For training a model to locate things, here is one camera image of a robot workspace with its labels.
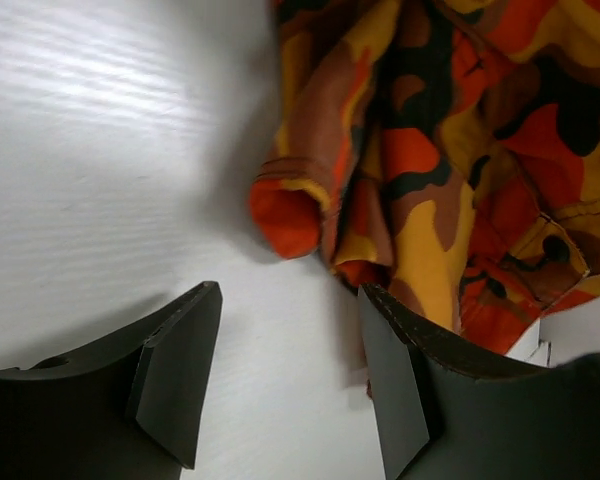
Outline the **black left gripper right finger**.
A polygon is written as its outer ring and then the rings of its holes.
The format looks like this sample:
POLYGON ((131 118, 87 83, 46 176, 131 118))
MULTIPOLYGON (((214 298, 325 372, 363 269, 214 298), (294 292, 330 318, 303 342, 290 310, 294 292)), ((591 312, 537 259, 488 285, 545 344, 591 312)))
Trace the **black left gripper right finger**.
POLYGON ((600 353, 554 368, 470 343, 379 286, 358 293, 389 479, 600 479, 600 353))

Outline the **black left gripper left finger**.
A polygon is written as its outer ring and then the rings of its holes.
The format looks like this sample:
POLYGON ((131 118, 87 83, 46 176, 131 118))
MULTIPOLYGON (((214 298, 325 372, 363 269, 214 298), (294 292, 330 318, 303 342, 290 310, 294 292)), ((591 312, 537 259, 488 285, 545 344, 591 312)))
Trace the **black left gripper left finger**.
POLYGON ((0 370, 0 479, 193 469, 222 303, 206 281, 82 347, 0 370))

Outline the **orange camouflage trousers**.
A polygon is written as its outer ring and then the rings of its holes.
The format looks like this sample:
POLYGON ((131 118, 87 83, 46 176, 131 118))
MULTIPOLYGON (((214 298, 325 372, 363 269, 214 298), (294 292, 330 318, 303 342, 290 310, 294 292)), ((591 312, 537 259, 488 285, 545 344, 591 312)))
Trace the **orange camouflage trousers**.
POLYGON ((600 1, 277 1, 283 258, 504 354, 600 297, 600 1))

